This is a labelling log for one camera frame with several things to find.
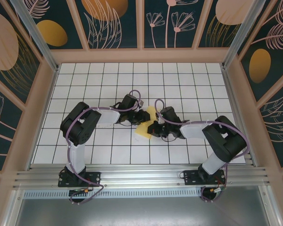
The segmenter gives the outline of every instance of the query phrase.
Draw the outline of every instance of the yellow sponge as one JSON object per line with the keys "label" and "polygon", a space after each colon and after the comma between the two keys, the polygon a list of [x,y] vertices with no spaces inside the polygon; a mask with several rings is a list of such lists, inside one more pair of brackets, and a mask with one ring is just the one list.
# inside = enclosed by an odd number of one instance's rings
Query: yellow sponge
{"label": "yellow sponge", "polygon": [[155,108],[153,106],[149,106],[147,112],[150,114],[150,121],[141,123],[136,128],[135,133],[145,138],[151,139],[152,135],[148,133],[148,126],[153,124],[153,122],[156,120]]}

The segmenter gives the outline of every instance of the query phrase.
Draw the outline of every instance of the dark teal wallpaper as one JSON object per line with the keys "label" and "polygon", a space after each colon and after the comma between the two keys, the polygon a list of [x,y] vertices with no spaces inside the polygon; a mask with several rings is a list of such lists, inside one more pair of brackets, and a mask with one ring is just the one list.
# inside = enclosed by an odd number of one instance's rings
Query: dark teal wallpaper
{"label": "dark teal wallpaper", "polygon": [[260,111],[279,163],[283,167],[283,87]]}
{"label": "dark teal wallpaper", "polygon": [[22,111],[0,92],[0,170],[8,154]]}
{"label": "dark teal wallpaper", "polygon": [[75,0],[89,48],[137,48],[135,0]]}
{"label": "dark teal wallpaper", "polygon": [[265,1],[264,6],[263,6],[262,10],[260,11],[259,16],[257,17],[257,19],[256,19],[255,23],[253,24],[251,30],[249,31],[249,33],[248,33],[247,36],[245,37],[243,43],[241,44],[241,46],[240,46],[240,48],[239,48],[239,50],[238,50],[238,55],[240,55],[241,51],[243,50],[243,48],[244,48],[246,42],[248,41],[250,35],[253,33],[255,27],[257,26],[257,24],[258,24],[260,18],[262,17],[262,14],[263,14],[264,11],[266,10],[266,8],[267,8],[267,6],[268,6],[269,3],[270,3],[270,0],[266,0],[266,1]]}
{"label": "dark teal wallpaper", "polygon": [[26,102],[40,62],[0,4],[0,81]]}
{"label": "dark teal wallpaper", "polygon": [[241,60],[258,101],[283,75],[283,0],[278,1]]}
{"label": "dark teal wallpaper", "polygon": [[203,2],[145,0],[145,48],[192,47]]}
{"label": "dark teal wallpaper", "polygon": [[82,49],[66,0],[23,2],[50,49]]}
{"label": "dark teal wallpaper", "polygon": [[251,4],[252,0],[213,0],[199,47],[230,47]]}

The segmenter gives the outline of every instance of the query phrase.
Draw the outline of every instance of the white grid mat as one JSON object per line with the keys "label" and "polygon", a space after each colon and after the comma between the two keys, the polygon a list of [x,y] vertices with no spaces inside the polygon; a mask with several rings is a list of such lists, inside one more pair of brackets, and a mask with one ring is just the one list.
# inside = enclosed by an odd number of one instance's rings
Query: white grid mat
{"label": "white grid mat", "polygon": [[[205,63],[73,63],[62,64],[34,152],[32,163],[66,163],[66,141],[60,124],[75,105],[111,106],[132,89],[141,93],[143,109],[157,98],[172,106],[181,120],[234,122],[219,64]],[[136,126],[97,126],[86,143],[86,164],[203,163],[213,152],[203,139],[148,140]],[[245,163],[243,157],[233,161]]]}

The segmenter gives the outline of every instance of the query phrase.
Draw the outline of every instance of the mounting plate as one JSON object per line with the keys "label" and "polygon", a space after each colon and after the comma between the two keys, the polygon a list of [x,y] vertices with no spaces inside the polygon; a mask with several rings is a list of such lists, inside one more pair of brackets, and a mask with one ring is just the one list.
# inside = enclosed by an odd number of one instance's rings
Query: mounting plate
{"label": "mounting plate", "polygon": [[214,173],[208,180],[203,181],[199,175],[198,170],[185,170],[183,171],[183,179],[185,185],[218,185],[218,180],[225,183],[225,173],[222,169]]}
{"label": "mounting plate", "polygon": [[[86,172],[84,179],[90,180],[91,182],[100,184],[100,172]],[[60,173],[58,180],[58,187],[87,187],[87,182],[81,182],[78,184],[76,181],[71,180],[67,173]]]}

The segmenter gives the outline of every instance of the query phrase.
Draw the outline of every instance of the enclosure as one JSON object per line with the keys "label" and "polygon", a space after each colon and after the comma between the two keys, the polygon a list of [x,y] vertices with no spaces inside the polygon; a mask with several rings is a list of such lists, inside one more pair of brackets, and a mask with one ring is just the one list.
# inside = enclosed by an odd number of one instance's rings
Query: enclosure
{"label": "enclosure", "polygon": [[[246,135],[219,200],[181,178],[214,153],[207,140],[125,121],[85,144],[103,191],[69,202],[63,119],[131,90],[145,111],[162,99],[181,121],[224,115]],[[0,225],[44,224],[282,226],[283,0],[0,0]]]}

